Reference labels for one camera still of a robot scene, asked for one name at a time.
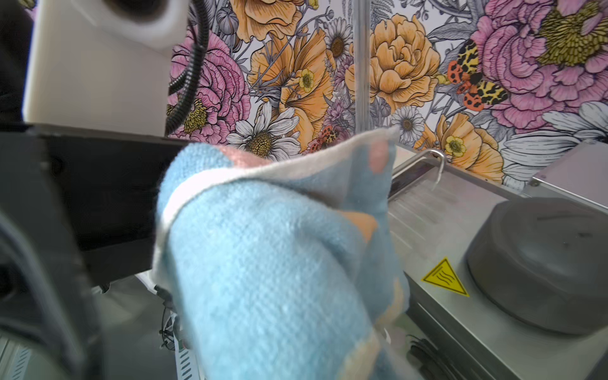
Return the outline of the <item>blue patterned cloth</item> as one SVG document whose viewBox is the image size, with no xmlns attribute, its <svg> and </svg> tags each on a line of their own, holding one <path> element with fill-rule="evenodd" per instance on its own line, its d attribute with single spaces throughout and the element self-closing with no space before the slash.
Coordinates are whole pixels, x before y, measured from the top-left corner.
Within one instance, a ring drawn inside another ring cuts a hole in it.
<svg viewBox="0 0 608 380">
<path fill-rule="evenodd" d="M 286 161 L 192 143 L 160 185 L 151 277 L 208 379 L 418 379 L 390 233 L 396 128 Z"/>
</svg>

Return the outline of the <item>grey coffee machine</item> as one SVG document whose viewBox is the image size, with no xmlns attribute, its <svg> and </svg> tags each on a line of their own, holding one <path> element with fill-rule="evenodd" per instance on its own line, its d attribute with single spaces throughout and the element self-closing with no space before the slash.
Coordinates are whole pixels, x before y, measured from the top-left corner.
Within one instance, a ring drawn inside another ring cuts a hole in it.
<svg viewBox="0 0 608 380">
<path fill-rule="evenodd" d="M 395 169 L 389 224 L 427 379 L 605 379 L 607 216 L 424 156 Z"/>
</svg>

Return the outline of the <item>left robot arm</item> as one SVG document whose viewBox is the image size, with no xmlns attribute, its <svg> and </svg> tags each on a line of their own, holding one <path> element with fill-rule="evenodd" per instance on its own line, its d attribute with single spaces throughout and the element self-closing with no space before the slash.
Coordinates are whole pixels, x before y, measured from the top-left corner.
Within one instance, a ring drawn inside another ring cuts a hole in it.
<svg viewBox="0 0 608 380">
<path fill-rule="evenodd" d="M 99 272 L 136 271 L 151 255 L 144 237 L 91 266 L 82 229 L 85 211 L 110 198 L 146 232 L 152 183 L 181 143 L 123 131 L 40 122 L 1 123 L 1 331 L 44 349 L 72 379 L 106 377 L 101 326 L 90 294 Z"/>
</svg>

